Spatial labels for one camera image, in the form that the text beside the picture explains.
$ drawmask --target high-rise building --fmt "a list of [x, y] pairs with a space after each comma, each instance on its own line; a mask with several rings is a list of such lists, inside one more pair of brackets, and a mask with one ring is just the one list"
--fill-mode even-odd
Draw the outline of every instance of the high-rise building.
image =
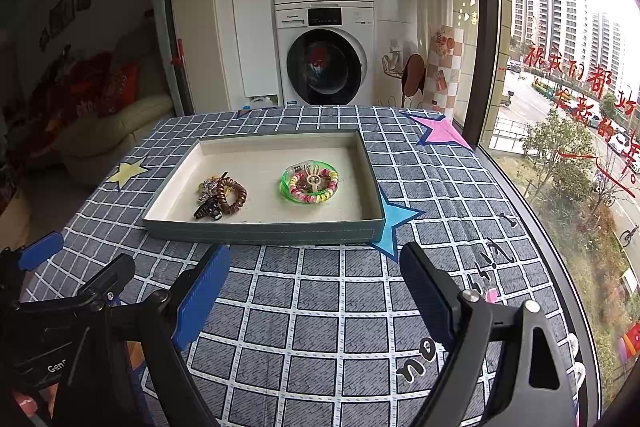
[[609, 89], [622, 89], [625, 39], [618, 22], [592, 0], [513, 0], [512, 33], [516, 41], [542, 46], [544, 58], [562, 57], [584, 64], [584, 82], [600, 66], [611, 71]]

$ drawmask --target washing machine door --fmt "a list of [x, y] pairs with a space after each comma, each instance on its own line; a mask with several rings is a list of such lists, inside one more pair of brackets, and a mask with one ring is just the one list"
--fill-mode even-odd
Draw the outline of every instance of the washing machine door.
[[312, 105], [351, 102], [362, 82], [362, 64], [353, 45], [332, 30], [300, 35], [287, 54], [289, 82]]

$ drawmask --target checkered tablecloth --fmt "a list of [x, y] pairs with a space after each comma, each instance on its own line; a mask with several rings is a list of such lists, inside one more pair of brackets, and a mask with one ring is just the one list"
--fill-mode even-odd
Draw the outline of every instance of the checkered tablecloth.
[[[412, 111], [415, 116], [429, 116]], [[142, 226], [146, 205], [198, 139], [296, 129], [359, 128], [391, 202], [423, 211], [396, 230], [398, 248], [417, 241], [460, 288], [495, 288], [498, 301], [540, 303], [575, 393], [567, 327], [538, 250], [513, 207], [475, 155], [458, 145], [417, 145], [425, 128], [392, 108], [305, 107], [201, 114], [158, 124], [123, 161], [148, 172], [122, 190], [98, 187], [64, 230], [65, 248], [43, 264], [29, 299], [71, 296], [121, 252], [136, 261], [122, 301], [140, 301], [197, 263], [208, 245], [161, 241]], [[489, 239], [507, 256], [494, 255]], [[369, 246], [231, 247], [232, 268], [200, 337], [183, 353], [204, 400], [223, 426], [404, 427], [425, 400], [446, 353], [420, 358], [428, 335], [399, 266]], [[491, 257], [493, 268], [481, 255]], [[479, 274], [484, 270], [487, 282]], [[463, 425], [479, 420], [495, 376], [490, 344]], [[420, 360], [408, 383], [396, 369]], [[153, 384], [142, 385], [157, 425], [165, 425]]]

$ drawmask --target brown coil hair tie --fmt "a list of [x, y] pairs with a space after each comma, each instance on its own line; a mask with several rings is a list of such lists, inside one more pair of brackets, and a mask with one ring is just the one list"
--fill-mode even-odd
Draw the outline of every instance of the brown coil hair tie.
[[[218, 200], [218, 206], [222, 210], [223, 214], [235, 214], [242, 208], [246, 201], [246, 189], [241, 184], [231, 178], [226, 177], [227, 172], [220, 176], [216, 185], [216, 199]], [[233, 204], [229, 204], [226, 199], [226, 191], [230, 189], [236, 194], [236, 201]]]

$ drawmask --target washing machine control panel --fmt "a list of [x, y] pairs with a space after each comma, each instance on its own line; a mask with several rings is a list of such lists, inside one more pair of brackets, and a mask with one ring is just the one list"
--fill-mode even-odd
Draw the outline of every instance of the washing machine control panel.
[[309, 8], [307, 11], [309, 26], [341, 26], [341, 8]]

